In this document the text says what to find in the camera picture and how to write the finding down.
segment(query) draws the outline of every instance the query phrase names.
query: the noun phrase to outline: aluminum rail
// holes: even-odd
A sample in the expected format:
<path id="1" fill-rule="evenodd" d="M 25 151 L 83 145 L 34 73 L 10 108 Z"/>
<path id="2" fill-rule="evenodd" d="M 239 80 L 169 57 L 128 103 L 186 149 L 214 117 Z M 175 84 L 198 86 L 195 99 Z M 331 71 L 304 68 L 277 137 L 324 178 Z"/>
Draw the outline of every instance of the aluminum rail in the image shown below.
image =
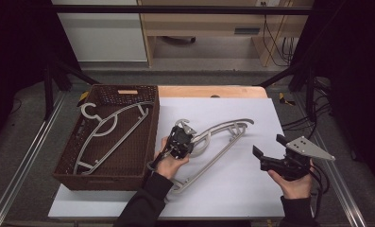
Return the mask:
<path id="1" fill-rule="evenodd" d="M 174 13 L 174 14 L 259 14 L 314 15 L 333 13 L 331 9 L 280 7 L 219 7 L 219 6 L 99 6 L 99 5 L 29 5 L 30 10 L 59 13 Z"/>
<path id="2" fill-rule="evenodd" d="M 55 109 L 52 112 L 51 116 L 43 121 L 43 124 L 40 127 L 36 137 L 34 138 L 31 146 L 29 147 L 25 158 L 20 163 L 16 173 L 13 175 L 7 189 L 5 190 L 3 196 L 0 199 L 0 226 L 3 223 L 5 216 L 7 215 L 9 208 L 11 207 L 13 201 L 15 200 L 20 188 L 22 187 L 23 182 L 26 179 L 28 171 L 31 169 L 35 158 L 37 157 L 43 142 L 47 134 L 49 133 L 52 125 L 54 124 L 58 113 L 63 105 L 63 101 L 66 97 L 66 93 L 59 92 L 59 95 L 54 104 Z"/>

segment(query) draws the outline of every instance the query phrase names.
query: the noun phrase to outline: table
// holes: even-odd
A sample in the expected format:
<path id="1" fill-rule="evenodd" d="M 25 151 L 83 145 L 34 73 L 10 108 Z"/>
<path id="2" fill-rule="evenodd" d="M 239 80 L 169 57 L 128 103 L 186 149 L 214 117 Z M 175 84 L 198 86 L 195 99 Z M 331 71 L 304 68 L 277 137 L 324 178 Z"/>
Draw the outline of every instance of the table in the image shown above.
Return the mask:
<path id="1" fill-rule="evenodd" d="M 281 190 L 260 170 L 259 161 L 251 153 L 255 144 L 268 151 L 269 156 L 281 158 L 284 154 L 284 147 L 275 141 L 276 134 L 282 133 L 281 125 L 264 89 L 160 86 L 159 91 L 161 111 L 156 149 L 159 149 L 161 138 L 181 116 L 189 119 L 190 126 L 197 131 L 204 131 L 226 119 L 252 118 L 255 121 L 254 125 L 248 126 L 246 134 L 196 182 L 181 194 L 168 194 L 168 204 L 160 219 L 282 217 Z M 176 179 L 191 175 L 229 142 L 229 137 L 222 132 L 216 136 L 201 156 L 191 159 L 179 170 Z M 48 216 L 71 220 L 115 219 L 133 194 L 129 191 L 70 191 L 61 185 Z"/>

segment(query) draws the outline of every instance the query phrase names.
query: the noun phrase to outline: black cable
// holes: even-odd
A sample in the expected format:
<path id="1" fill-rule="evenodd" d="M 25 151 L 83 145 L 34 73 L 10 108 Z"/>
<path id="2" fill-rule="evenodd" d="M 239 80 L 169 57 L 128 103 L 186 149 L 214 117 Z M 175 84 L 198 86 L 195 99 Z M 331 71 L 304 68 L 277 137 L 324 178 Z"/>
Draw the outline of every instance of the black cable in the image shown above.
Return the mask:
<path id="1" fill-rule="evenodd" d="M 315 80 L 315 88 L 322 90 L 325 94 L 329 94 L 332 91 L 331 88 L 320 83 L 317 79 Z"/>
<path id="2" fill-rule="evenodd" d="M 323 170 L 323 168 L 321 168 L 320 166 L 318 166 L 317 164 L 314 164 L 314 166 L 317 167 L 317 171 L 320 171 L 322 172 L 322 174 L 325 176 L 325 179 L 326 179 L 326 188 L 323 189 L 323 194 L 326 194 L 328 191 L 329 191 L 329 188 L 331 187 L 331 181 L 330 179 L 328 178 L 328 175 L 326 175 L 325 171 Z"/>
<path id="3" fill-rule="evenodd" d="M 314 88 L 315 88 L 315 90 L 317 91 L 317 92 L 319 92 L 320 94 L 322 94 L 320 91 L 322 91 L 323 92 L 323 94 L 322 95 L 324 95 L 324 96 L 328 96 L 330 93 L 331 93 L 331 89 L 329 89 L 329 88 L 327 88 L 327 87 L 324 87 L 324 86 L 321 86 L 321 85 L 315 85 L 314 86 Z"/>
<path id="4" fill-rule="evenodd" d="M 328 101 L 329 101 L 328 96 L 319 96 L 319 97 L 317 97 L 317 98 L 315 99 L 314 103 L 317 103 L 317 102 L 319 101 L 319 99 L 321 99 L 321 98 L 323 98 L 323 97 L 325 97 L 325 98 L 328 99 Z"/>
<path id="5" fill-rule="evenodd" d="M 308 170 L 308 173 L 311 174 L 311 176 L 317 181 L 317 184 L 319 188 L 317 189 L 317 196 L 316 196 L 316 209 L 315 209 L 315 214 L 314 214 L 314 219 L 317 218 L 319 215 L 319 210 L 320 210 L 320 203 L 322 202 L 322 197 L 323 197 L 323 184 L 320 181 L 320 179 L 313 173 L 313 171 Z"/>
<path id="6" fill-rule="evenodd" d="M 322 111 L 324 108 L 326 108 L 328 105 L 330 105 L 330 104 L 327 103 L 327 104 L 325 104 L 325 105 L 322 105 L 321 107 L 319 107 L 319 108 L 315 111 L 315 113 L 316 113 L 316 114 L 319 113 L 319 112 Z M 306 123 L 306 122 L 308 121 L 308 119 L 309 119 L 309 116 L 304 116 L 304 117 L 302 117 L 302 118 L 299 119 L 299 120 L 296 120 L 296 121 L 293 121 L 293 122 L 290 122 L 290 123 L 283 124 L 283 125 L 281 125 L 281 127 L 283 128 L 283 127 L 290 126 L 290 125 L 295 125 L 295 124 L 296 124 L 296 126 L 298 126 L 298 125 L 301 125 L 301 124 Z"/>
<path id="7" fill-rule="evenodd" d="M 320 167 L 315 166 L 315 164 L 314 164 L 314 166 L 311 166 L 311 167 L 314 169 L 314 171 L 316 171 L 319 180 L 320 180 L 321 182 L 323 182 L 323 181 L 322 181 L 322 173 L 323 173 L 323 170 L 320 171 L 320 170 L 319 170 Z M 312 193 L 312 192 L 311 192 L 311 195 L 312 195 L 312 196 L 317 196 L 316 193 Z"/>
<path id="8" fill-rule="evenodd" d="M 284 37 L 283 43 L 281 45 L 281 52 L 282 52 L 282 57 L 285 60 L 287 60 L 287 63 L 290 65 L 291 60 L 293 59 L 294 38 L 290 38 L 290 44 L 286 40 L 287 40 L 287 38 Z M 289 45 L 288 53 L 284 52 L 284 47 L 286 46 L 286 43 L 287 43 L 287 45 Z"/>
<path id="9" fill-rule="evenodd" d="M 270 52 L 269 48 L 267 48 L 266 41 L 264 40 L 264 31 L 265 31 L 265 28 L 266 28 L 266 27 L 267 27 L 267 29 L 268 29 L 268 32 L 269 32 L 269 34 L 270 34 L 270 36 L 271 36 L 271 39 L 272 39 L 273 43 L 274 43 L 275 46 L 276 46 L 276 43 L 275 43 L 275 41 L 273 40 L 273 36 L 272 36 L 272 34 L 270 33 L 270 30 L 269 30 L 269 28 L 268 28 L 268 26 L 267 26 L 266 15 L 264 15 L 263 42 L 264 42 L 264 47 L 265 47 L 265 49 L 266 49 L 267 52 L 269 53 L 270 59 L 271 59 L 271 60 L 273 61 L 273 63 L 274 63 L 275 65 L 277 65 L 277 66 L 289 66 L 289 65 L 277 64 L 277 63 L 275 62 L 275 60 L 273 59 L 272 53 Z"/>
<path id="10" fill-rule="evenodd" d="M 297 127 L 298 125 L 296 126 L 292 126 L 290 128 L 287 128 L 287 129 L 283 129 L 284 131 L 300 131 L 300 130 L 305 130 L 305 129 L 308 129 L 308 128 L 311 128 L 314 124 L 312 125 L 309 125 L 309 126 L 304 126 L 304 127 L 301 127 L 301 128 L 297 128 L 297 129 L 294 129 L 294 127 Z"/>
<path id="11" fill-rule="evenodd" d="M 311 139 L 311 137 L 313 136 L 314 132 L 315 132 L 315 129 L 316 129 L 316 126 L 317 126 L 317 121 L 314 122 L 314 127 L 312 128 L 310 134 L 308 135 L 308 139 Z"/>
<path id="12" fill-rule="evenodd" d="M 170 139 L 172 137 L 172 134 L 175 132 L 175 130 L 176 130 L 176 127 L 173 127 L 172 130 L 170 131 L 170 134 L 169 134 L 169 136 L 167 137 L 167 140 L 166 140 L 166 144 L 163 147 L 163 150 L 158 154 L 157 158 L 153 162 L 147 163 L 148 168 L 151 169 L 152 171 L 157 169 L 158 163 L 164 158 L 164 154 L 167 151 L 167 148 L 168 148 L 169 143 L 170 143 Z"/>
<path id="13" fill-rule="evenodd" d="M 20 107 L 22 107 L 22 104 L 23 104 L 22 100 L 20 100 L 18 98 L 14 98 L 13 100 L 18 101 L 19 102 L 19 106 L 15 110 L 11 111 L 10 114 L 13 114 L 13 113 L 19 111 Z"/>

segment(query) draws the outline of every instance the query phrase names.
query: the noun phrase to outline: metal frame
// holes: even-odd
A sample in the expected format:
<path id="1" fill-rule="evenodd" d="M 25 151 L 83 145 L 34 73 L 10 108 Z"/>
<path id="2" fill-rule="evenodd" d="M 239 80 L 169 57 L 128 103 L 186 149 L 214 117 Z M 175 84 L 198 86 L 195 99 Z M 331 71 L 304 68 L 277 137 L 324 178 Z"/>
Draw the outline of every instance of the metal frame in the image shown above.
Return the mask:
<path id="1" fill-rule="evenodd" d="M 43 121 L 43 124 L 40 127 L 36 137 L 34 138 L 33 142 L 31 143 L 25 158 L 20 163 L 19 167 L 16 170 L 16 173 L 12 177 L 7 189 L 5 190 L 4 194 L 0 200 L 0 226 L 4 222 L 5 216 L 7 215 L 9 208 L 14 202 L 20 188 L 22 187 L 23 182 L 26 179 L 28 171 L 31 169 L 35 158 L 37 157 L 41 147 L 43 146 L 43 142 L 49 131 L 51 130 L 52 125 L 54 124 L 55 120 L 57 119 L 58 113 L 63 105 L 63 101 L 66 98 L 66 93 L 59 92 L 59 95 L 54 104 L 54 110 L 50 117 Z"/>
<path id="2" fill-rule="evenodd" d="M 84 172 L 81 172 L 82 175 L 89 175 L 89 174 L 92 174 L 99 166 L 101 166 L 105 160 L 107 160 L 109 158 L 109 156 L 128 138 L 129 135 L 131 135 L 131 133 L 141 124 L 141 122 L 144 121 L 144 119 L 148 116 L 148 108 L 145 109 L 145 112 L 143 110 L 143 108 L 141 107 L 142 105 L 154 105 L 153 102 L 151 101 L 146 101 L 146 102 L 139 102 L 139 103 L 135 103 L 135 104 L 132 104 L 132 105 L 129 105 L 127 107 L 124 107 L 114 113 L 112 113 L 110 116 L 106 117 L 105 119 L 102 119 L 99 115 L 95 114 L 95 115 L 88 115 L 86 112 L 85 112 L 85 109 L 86 107 L 88 106 L 93 106 L 93 107 L 96 107 L 95 104 L 93 103 L 84 103 L 82 106 L 81 106 L 81 112 L 82 114 L 86 117 L 86 118 L 89 118 L 89 119 L 96 119 L 99 121 L 99 124 L 95 127 L 95 129 L 91 132 L 91 134 L 87 137 L 86 141 L 84 142 L 82 148 L 81 148 L 81 151 L 80 153 L 78 154 L 77 156 L 77 160 L 76 160 L 76 163 L 75 163 L 75 168 L 73 170 L 73 174 L 77 174 L 77 169 L 78 169 L 78 166 L 84 166 L 84 167 L 87 167 L 89 168 L 88 171 L 84 171 Z M 116 127 L 117 125 L 117 118 L 118 118 L 118 114 L 123 112 L 123 111 L 126 111 L 130 108 L 133 108 L 133 107 L 138 107 L 138 109 L 140 110 L 140 113 L 142 116 L 139 116 L 138 117 L 138 121 L 134 124 L 134 126 L 132 126 L 128 132 L 126 132 L 125 135 L 122 136 L 122 138 L 119 139 L 119 141 L 104 155 L 104 157 L 102 157 L 100 160 L 96 160 L 95 161 L 95 165 L 92 166 L 92 165 L 89 165 L 89 164 L 86 164 L 84 162 L 81 162 L 81 157 L 83 156 L 84 154 L 84 151 L 85 151 L 85 148 L 88 146 L 88 144 L 90 143 L 91 139 L 93 137 L 99 137 L 99 136 L 105 136 L 109 133 L 111 133 L 114 128 Z M 101 132 L 101 133 L 97 133 L 97 131 L 106 123 L 108 122 L 108 120 L 112 119 L 113 118 L 113 125 L 111 126 L 111 128 L 105 132 Z"/>
<path id="3" fill-rule="evenodd" d="M 331 13 L 331 9 L 278 7 L 218 7 L 218 6 L 99 6 L 99 5 L 32 5 L 30 10 L 60 13 L 176 13 L 176 14 L 260 14 L 313 15 Z"/>

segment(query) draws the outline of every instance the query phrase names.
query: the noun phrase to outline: gray floor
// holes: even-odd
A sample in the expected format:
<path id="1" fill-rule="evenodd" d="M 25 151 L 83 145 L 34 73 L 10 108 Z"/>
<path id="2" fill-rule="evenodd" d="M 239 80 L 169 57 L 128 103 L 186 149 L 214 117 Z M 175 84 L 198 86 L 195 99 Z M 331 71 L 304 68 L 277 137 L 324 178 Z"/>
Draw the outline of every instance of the gray floor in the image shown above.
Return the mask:
<path id="1" fill-rule="evenodd" d="M 190 84 L 190 85 L 253 85 L 277 74 L 283 67 L 263 68 L 255 54 L 250 38 L 197 38 L 196 43 L 184 41 L 158 40 L 154 64 L 151 68 L 140 63 L 117 63 L 111 68 L 84 64 L 85 73 L 102 83 L 108 84 Z M 71 77 L 74 83 L 72 92 L 67 93 L 57 121 L 45 138 L 34 165 L 28 171 L 17 197 L 6 213 L 5 224 L 16 223 L 25 226 L 43 226 L 45 223 L 59 224 L 49 219 L 47 213 L 52 204 L 52 196 L 59 183 L 50 175 L 64 147 L 64 143 L 75 123 L 80 93 L 88 86 Z M 266 89 L 274 100 L 275 109 L 281 124 L 302 118 L 299 105 L 290 106 L 279 102 L 283 92 L 287 100 L 300 103 L 303 92 L 290 94 L 286 84 L 290 78 L 278 81 Z M 0 198 L 26 155 L 34 136 L 43 123 L 44 100 L 43 84 L 20 91 L 14 100 L 14 109 L 6 126 L 0 133 Z M 319 99 L 319 105 L 326 102 Z M 352 161 L 349 147 L 333 117 L 324 113 L 318 118 L 317 133 L 322 143 L 337 161 L 349 192 L 355 200 L 366 226 L 375 226 L 375 179 L 366 164 Z M 309 130 L 286 131 L 289 137 L 308 135 Z M 319 222 L 323 226 L 350 226 L 341 200 L 334 190 L 324 196 Z M 253 226 L 268 226 L 266 220 L 255 220 Z"/>

